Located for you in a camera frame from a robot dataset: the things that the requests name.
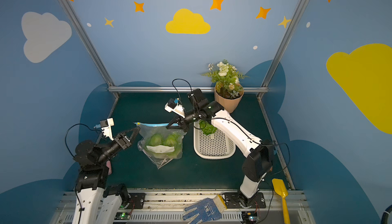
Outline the green chinese cabbage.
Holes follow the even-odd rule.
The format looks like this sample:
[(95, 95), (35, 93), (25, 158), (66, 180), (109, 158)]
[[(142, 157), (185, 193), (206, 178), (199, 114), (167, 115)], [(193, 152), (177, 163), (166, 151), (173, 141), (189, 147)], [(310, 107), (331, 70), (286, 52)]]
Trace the green chinese cabbage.
[(217, 128), (210, 124), (207, 121), (200, 120), (199, 121), (199, 128), (203, 132), (204, 135), (211, 135), (217, 131)]

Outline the blue-zip bag with cabbages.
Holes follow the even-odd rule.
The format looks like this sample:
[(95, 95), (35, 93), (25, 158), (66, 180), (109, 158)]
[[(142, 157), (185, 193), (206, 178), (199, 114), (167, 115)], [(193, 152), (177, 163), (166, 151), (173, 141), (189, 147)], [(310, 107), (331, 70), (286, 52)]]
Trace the blue-zip bag with cabbages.
[(178, 129), (167, 129), (167, 124), (146, 124), (136, 122), (140, 128), (142, 139), (138, 149), (143, 152), (158, 169), (173, 160), (182, 158), (183, 139), (186, 132)]

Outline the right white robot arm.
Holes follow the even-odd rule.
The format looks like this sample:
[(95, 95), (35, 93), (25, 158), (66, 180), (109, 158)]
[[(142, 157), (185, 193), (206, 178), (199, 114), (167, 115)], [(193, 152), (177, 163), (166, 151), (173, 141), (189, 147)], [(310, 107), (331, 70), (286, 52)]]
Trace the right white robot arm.
[(184, 109), (179, 99), (170, 99), (166, 103), (165, 110), (176, 114), (166, 128), (187, 132), (194, 123), (205, 121), (222, 131), (245, 157), (242, 165), (245, 176), (239, 190), (245, 199), (253, 198), (260, 182), (273, 167), (273, 143), (247, 131), (220, 103), (208, 101), (200, 89), (191, 91), (187, 97), (193, 107), (189, 111)]

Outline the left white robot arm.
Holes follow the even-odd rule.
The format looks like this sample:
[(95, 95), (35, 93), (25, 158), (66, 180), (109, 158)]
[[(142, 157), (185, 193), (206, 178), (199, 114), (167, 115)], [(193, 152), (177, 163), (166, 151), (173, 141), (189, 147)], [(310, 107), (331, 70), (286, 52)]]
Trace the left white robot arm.
[(131, 203), (125, 184), (106, 186), (107, 162), (130, 148), (139, 132), (140, 127), (135, 127), (117, 134), (108, 143), (86, 140), (77, 145), (73, 159), (80, 170), (74, 189), (77, 200), (73, 224), (112, 224), (118, 209)]

